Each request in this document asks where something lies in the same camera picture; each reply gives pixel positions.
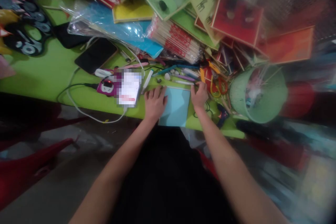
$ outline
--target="smartphone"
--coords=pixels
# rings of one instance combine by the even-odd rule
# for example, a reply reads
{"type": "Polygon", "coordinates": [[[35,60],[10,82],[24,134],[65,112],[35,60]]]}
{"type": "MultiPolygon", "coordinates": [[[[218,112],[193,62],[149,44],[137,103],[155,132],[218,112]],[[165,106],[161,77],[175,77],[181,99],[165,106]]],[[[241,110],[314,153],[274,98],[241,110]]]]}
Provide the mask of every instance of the smartphone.
{"type": "Polygon", "coordinates": [[[88,36],[69,34],[68,26],[69,23],[54,26],[54,34],[65,48],[71,49],[90,40],[88,36]]]}
{"type": "Polygon", "coordinates": [[[116,47],[110,40],[99,38],[93,42],[88,49],[85,50],[77,59],[75,64],[89,74],[100,68],[118,52],[116,47]]]}

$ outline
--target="green basket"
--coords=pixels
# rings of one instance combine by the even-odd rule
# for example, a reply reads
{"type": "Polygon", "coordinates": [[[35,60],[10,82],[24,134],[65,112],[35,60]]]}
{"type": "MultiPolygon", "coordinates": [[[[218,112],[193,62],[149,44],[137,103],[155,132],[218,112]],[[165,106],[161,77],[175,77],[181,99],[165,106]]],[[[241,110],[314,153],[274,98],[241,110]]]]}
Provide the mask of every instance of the green basket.
{"type": "Polygon", "coordinates": [[[271,77],[279,68],[270,66],[263,78],[267,80],[266,85],[262,85],[263,96],[253,108],[247,110],[245,91],[249,79],[256,68],[252,68],[238,75],[230,86],[230,101],[233,109],[239,114],[248,117],[256,123],[267,123],[275,118],[285,101],[287,100],[288,90],[285,84],[285,78],[281,70],[271,77]]]}

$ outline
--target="table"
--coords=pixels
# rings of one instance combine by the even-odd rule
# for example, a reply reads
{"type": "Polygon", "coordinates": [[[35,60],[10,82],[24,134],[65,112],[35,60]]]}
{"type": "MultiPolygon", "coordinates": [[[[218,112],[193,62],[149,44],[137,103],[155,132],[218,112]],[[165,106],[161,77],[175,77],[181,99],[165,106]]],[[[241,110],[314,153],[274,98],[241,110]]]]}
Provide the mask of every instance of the table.
{"type": "MultiPolygon", "coordinates": [[[[58,7],[58,0],[39,0],[39,4],[58,7]]],[[[66,15],[59,10],[44,9],[49,16],[53,25],[60,25],[67,22],[66,15]]],[[[116,44],[119,49],[124,50],[131,56],[131,53],[120,44],[116,44]]],[[[45,51],[38,57],[29,57],[18,52],[13,55],[5,55],[6,60],[15,69],[16,75],[0,80],[0,92],[28,96],[42,100],[56,102],[57,95],[67,87],[71,75],[77,68],[74,60],[81,54],[81,46],[73,49],[64,48],[56,38],[50,38],[45,45],[45,51]]],[[[105,68],[113,69],[115,66],[125,65],[125,59],[118,53],[111,58],[105,65],[105,68]]],[[[178,86],[190,89],[189,86],[172,83],[164,80],[162,76],[161,85],[178,86]]],[[[99,83],[100,79],[94,75],[90,75],[80,69],[74,76],[72,83],[99,83]]],[[[148,89],[157,86],[156,78],[152,78],[148,89]]],[[[97,93],[94,89],[78,86],[70,89],[71,95],[79,107],[98,110],[113,114],[122,114],[123,108],[117,107],[113,97],[97,93]]],[[[60,97],[60,102],[71,105],[66,93],[60,97]]],[[[215,102],[210,102],[213,111],[214,121],[217,122],[219,112],[215,102]]],[[[140,96],[136,108],[129,108],[126,116],[134,118],[144,118],[145,100],[144,96],[140,96]]],[[[222,133],[228,137],[244,138],[244,133],[238,131],[235,126],[235,118],[228,118],[222,127],[222,133]]],[[[194,108],[189,102],[188,116],[186,127],[195,130],[202,130],[200,122],[194,117],[194,108]]]]}

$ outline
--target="white pen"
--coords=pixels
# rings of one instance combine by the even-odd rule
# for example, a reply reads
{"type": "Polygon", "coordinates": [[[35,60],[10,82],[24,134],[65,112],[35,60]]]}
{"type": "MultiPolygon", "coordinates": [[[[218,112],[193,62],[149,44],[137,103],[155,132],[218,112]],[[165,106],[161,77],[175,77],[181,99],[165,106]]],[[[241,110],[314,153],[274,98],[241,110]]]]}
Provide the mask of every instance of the white pen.
{"type": "Polygon", "coordinates": [[[184,82],[182,80],[172,80],[172,82],[176,82],[176,83],[180,83],[180,84],[183,84],[183,85],[189,85],[189,86],[192,86],[194,85],[192,82],[184,82]]]}
{"type": "Polygon", "coordinates": [[[153,73],[154,73],[154,71],[151,69],[151,70],[149,71],[149,74],[148,74],[148,76],[147,76],[147,79],[146,79],[146,81],[145,81],[145,84],[144,84],[143,87],[142,87],[141,94],[144,94],[144,93],[145,93],[146,87],[148,86],[148,83],[149,83],[149,81],[150,81],[150,79],[151,79],[153,73]]]}

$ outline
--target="green book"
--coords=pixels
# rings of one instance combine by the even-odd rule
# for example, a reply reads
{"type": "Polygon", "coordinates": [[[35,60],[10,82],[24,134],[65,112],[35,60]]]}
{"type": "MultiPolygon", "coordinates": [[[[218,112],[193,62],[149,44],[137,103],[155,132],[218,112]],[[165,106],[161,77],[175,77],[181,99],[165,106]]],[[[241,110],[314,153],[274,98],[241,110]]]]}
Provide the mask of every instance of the green book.
{"type": "Polygon", "coordinates": [[[219,49],[219,44],[215,45],[207,33],[198,29],[194,25],[195,19],[185,11],[176,13],[171,17],[171,20],[201,43],[212,49],[219,49]]]}

